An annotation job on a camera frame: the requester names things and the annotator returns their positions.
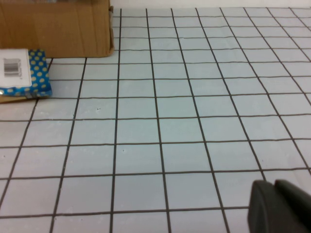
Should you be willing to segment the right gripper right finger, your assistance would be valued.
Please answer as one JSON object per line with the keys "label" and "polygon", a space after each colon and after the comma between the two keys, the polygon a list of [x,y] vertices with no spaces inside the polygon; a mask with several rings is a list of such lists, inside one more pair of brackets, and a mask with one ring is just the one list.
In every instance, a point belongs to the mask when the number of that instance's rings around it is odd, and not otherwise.
{"label": "right gripper right finger", "polygon": [[303,225],[311,229],[311,196],[286,180],[276,180],[276,188]]}

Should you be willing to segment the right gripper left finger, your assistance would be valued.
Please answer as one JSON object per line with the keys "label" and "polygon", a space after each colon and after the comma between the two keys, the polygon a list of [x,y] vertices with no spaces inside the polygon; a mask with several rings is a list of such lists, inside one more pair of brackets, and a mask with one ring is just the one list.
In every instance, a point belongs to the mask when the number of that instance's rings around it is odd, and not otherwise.
{"label": "right gripper left finger", "polygon": [[276,182],[254,181],[248,209],[248,227],[251,233],[307,233],[281,193]]}

